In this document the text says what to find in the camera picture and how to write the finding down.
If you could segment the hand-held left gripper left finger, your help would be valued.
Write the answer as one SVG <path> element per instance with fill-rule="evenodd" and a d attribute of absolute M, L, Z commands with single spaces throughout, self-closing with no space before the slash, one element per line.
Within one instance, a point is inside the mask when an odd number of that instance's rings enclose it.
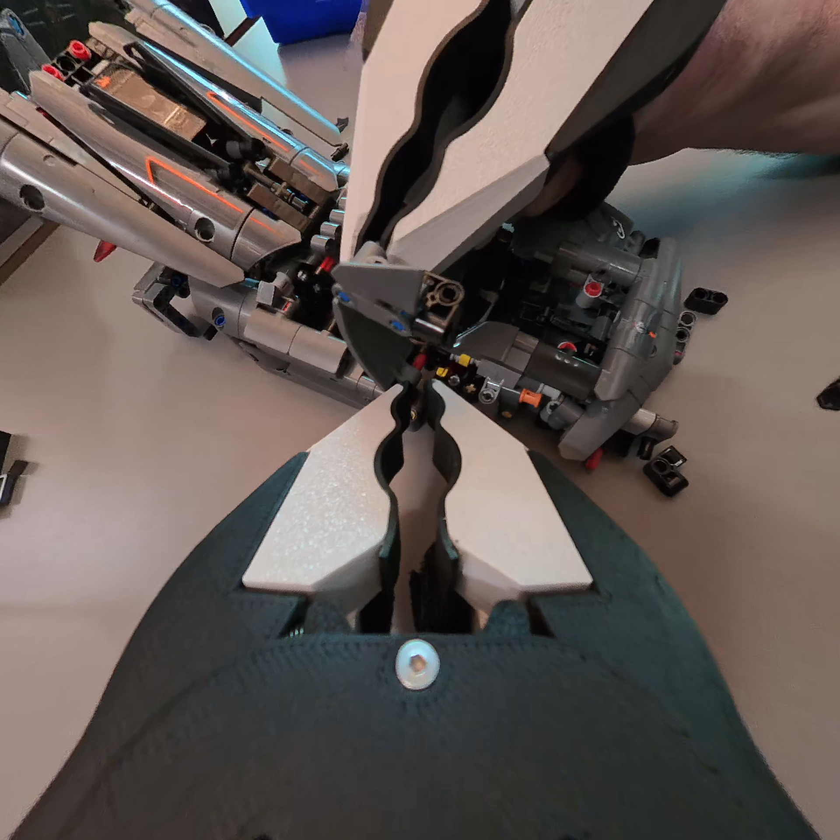
<path fill-rule="evenodd" d="M 394 385 L 306 452 L 242 583 L 392 628 L 400 529 L 391 481 L 404 464 L 411 388 Z"/>

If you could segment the person's right hand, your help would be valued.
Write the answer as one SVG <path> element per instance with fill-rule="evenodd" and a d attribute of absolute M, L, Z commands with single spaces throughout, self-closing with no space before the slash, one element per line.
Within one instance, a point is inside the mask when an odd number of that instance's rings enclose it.
<path fill-rule="evenodd" d="M 838 154 L 839 2 L 726 2 L 634 123 L 633 165 L 684 149 Z"/>

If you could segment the grey toy brick car model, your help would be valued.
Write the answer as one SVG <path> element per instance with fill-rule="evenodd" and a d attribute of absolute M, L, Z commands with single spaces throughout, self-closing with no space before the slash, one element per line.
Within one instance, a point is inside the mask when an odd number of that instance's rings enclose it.
<path fill-rule="evenodd" d="M 122 5 L 135 30 L 91 22 L 53 56 L 2 2 L 2 198 L 153 262 L 133 301 L 196 340 L 226 336 L 254 362 L 364 408 L 383 393 L 333 313 L 350 168 L 260 112 L 270 88 L 176 7 Z M 673 240 L 660 253 L 603 204 L 498 228 L 449 280 L 425 279 L 407 361 L 497 420 L 558 435 L 565 459 L 649 460 L 678 424 L 646 407 L 682 361 Z"/>

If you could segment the blue plastic bin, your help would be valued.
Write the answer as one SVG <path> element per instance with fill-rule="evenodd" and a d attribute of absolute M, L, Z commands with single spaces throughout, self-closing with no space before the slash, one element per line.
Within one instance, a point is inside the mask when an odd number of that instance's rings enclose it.
<path fill-rule="evenodd" d="M 241 1 L 246 15 L 262 18 L 279 45 L 350 33 L 363 1 Z"/>

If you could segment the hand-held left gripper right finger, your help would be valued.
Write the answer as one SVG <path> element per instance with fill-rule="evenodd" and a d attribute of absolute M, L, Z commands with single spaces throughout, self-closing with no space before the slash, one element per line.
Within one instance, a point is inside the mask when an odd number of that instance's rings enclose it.
<path fill-rule="evenodd" d="M 534 599 L 593 583 L 527 447 L 439 381 L 427 387 L 446 488 L 424 557 L 424 632 L 549 634 Z"/>

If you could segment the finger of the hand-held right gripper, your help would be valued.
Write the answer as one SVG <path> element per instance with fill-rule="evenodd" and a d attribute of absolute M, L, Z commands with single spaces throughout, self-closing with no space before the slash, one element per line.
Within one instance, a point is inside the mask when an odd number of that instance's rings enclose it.
<path fill-rule="evenodd" d="M 605 71 L 652 2 L 529 2 L 486 114 L 445 149 L 425 198 L 393 229 L 390 261 L 442 270 L 541 190 L 563 151 L 629 98 Z"/>
<path fill-rule="evenodd" d="M 341 260 L 386 248 L 490 101 L 490 2 L 392 2 L 361 76 Z"/>

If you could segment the small toy brick beam subassembly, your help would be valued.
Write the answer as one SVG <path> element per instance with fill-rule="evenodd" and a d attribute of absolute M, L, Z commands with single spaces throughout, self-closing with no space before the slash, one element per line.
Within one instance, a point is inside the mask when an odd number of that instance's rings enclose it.
<path fill-rule="evenodd" d="M 442 344 L 455 335 L 466 291 L 461 283 L 426 269 L 390 261 L 376 243 L 332 272 L 338 306 L 394 335 Z"/>

